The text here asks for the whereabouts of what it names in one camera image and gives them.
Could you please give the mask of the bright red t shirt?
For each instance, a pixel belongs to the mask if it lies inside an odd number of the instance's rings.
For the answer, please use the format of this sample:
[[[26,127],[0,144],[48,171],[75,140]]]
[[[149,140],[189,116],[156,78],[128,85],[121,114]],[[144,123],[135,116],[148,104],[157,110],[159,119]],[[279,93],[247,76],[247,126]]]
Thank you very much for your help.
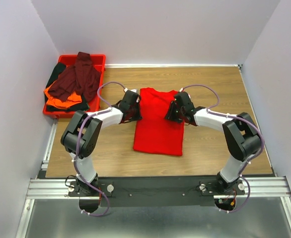
[[[153,88],[140,91],[140,112],[133,150],[150,154],[182,156],[184,123],[165,119],[176,91],[159,92]]]

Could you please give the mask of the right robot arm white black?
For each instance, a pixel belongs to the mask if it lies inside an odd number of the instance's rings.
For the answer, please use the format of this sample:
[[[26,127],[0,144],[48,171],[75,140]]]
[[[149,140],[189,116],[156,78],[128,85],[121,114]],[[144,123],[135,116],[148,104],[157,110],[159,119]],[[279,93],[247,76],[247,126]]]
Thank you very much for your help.
[[[264,149],[263,136],[248,113],[224,114],[195,107],[187,92],[174,96],[165,119],[224,133],[230,157],[214,182],[214,188],[220,194],[227,194],[233,189],[247,164]]]

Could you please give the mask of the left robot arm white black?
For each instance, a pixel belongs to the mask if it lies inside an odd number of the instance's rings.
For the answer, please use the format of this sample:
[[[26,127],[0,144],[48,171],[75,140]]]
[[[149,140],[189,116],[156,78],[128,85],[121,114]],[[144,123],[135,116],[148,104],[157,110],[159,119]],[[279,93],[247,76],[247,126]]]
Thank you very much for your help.
[[[125,89],[123,98],[105,110],[75,112],[61,137],[61,144],[70,154],[76,171],[76,184],[69,185],[70,192],[86,196],[99,193],[98,175],[92,161],[99,134],[106,127],[141,120],[140,101],[136,89]]]

